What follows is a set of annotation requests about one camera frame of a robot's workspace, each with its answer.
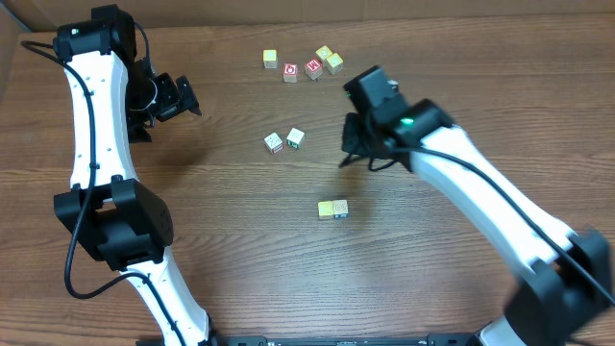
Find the tan wooden block blue side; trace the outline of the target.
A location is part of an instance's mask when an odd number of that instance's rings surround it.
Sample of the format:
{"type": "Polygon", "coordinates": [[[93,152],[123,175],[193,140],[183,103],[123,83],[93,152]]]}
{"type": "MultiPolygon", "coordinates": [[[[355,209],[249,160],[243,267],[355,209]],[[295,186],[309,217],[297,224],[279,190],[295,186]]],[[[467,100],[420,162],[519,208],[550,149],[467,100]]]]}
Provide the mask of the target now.
{"type": "Polygon", "coordinates": [[[347,218],[349,215],[349,205],[347,200],[333,200],[333,216],[335,218],[347,218]]]}

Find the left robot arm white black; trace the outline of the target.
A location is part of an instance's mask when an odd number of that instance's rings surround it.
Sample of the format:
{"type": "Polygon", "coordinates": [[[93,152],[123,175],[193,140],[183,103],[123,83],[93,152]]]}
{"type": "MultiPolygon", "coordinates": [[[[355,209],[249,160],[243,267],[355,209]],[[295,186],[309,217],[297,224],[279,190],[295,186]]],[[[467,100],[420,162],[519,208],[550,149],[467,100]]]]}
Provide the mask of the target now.
{"type": "Polygon", "coordinates": [[[82,246],[137,290],[162,332],[163,345],[216,345],[206,311],[190,293],[171,244],[165,202],[138,179],[130,146],[148,142],[148,128],[199,113],[185,76],[157,73],[138,59],[141,27],[115,5],[92,9],[88,21],[61,26],[53,48],[70,84],[75,156],[69,191],[54,211],[82,246]]]}

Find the red wooden block letter O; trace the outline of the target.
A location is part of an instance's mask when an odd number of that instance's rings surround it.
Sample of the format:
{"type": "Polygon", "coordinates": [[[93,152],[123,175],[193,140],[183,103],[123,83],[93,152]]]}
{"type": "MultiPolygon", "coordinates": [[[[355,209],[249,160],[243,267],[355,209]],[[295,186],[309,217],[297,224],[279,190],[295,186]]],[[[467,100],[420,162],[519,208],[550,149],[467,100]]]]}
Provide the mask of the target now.
{"type": "Polygon", "coordinates": [[[283,66],[283,81],[291,84],[298,82],[298,65],[296,63],[286,63],[283,66]]]}

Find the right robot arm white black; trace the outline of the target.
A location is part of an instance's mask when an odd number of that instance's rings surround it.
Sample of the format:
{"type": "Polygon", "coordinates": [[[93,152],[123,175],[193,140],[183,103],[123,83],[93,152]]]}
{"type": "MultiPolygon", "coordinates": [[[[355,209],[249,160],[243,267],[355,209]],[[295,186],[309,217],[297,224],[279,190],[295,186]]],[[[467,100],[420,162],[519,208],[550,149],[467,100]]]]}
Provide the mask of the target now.
{"type": "Polygon", "coordinates": [[[501,317],[473,333],[427,336],[429,345],[565,345],[614,295],[610,249],[535,205],[436,103],[410,104],[375,65],[344,85],[354,111],[342,135],[344,165],[401,164],[444,194],[507,263],[518,282],[501,317]]]}

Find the red wooden block letter E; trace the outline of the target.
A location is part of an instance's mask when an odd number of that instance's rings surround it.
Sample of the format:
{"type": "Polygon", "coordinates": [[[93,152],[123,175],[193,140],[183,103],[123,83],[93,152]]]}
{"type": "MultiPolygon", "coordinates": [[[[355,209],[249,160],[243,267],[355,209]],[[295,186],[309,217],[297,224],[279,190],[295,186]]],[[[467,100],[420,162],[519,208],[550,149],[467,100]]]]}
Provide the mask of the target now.
{"type": "Polygon", "coordinates": [[[315,81],[323,74],[323,64],[316,58],[305,63],[305,72],[307,76],[315,81]]]}

